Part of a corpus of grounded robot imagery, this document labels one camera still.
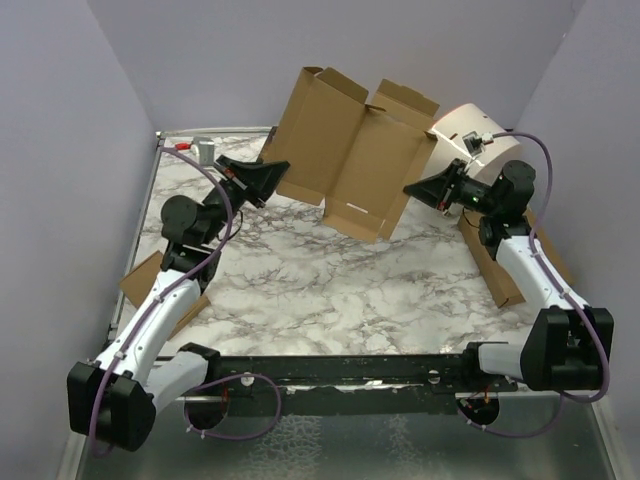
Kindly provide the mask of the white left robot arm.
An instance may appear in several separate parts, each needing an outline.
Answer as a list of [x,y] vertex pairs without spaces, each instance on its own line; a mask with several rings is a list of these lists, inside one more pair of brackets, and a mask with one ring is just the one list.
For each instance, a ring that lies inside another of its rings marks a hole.
[[76,363],[67,376],[69,424],[92,446],[134,452],[148,438],[157,415],[184,394],[221,395],[214,414],[184,408],[189,428],[202,437],[225,417],[228,385],[241,374],[221,372],[218,351],[188,343],[162,366],[155,361],[162,346],[213,280],[223,248],[233,235],[232,222],[245,203],[264,207],[290,165],[217,159],[214,185],[200,202],[184,195],[169,198],[161,209],[167,241],[160,270],[146,298],[121,334],[95,359]]

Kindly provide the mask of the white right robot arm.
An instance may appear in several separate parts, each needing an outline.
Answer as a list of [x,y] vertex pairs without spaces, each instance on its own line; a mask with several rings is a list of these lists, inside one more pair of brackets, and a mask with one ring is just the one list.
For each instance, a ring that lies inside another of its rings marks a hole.
[[564,281],[531,237],[525,215],[534,193],[535,170],[520,160],[507,162],[496,180],[471,178],[463,161],[405,186],[405,194],[439,211],[456,203],[477,212],[478,237],[490,258],[510,276],[537,316],[526,342],[471,343],[459,367],[461,383],[481,391],[495,376],[510,377],[534,391],[604,390],[613,318],[594,308]]

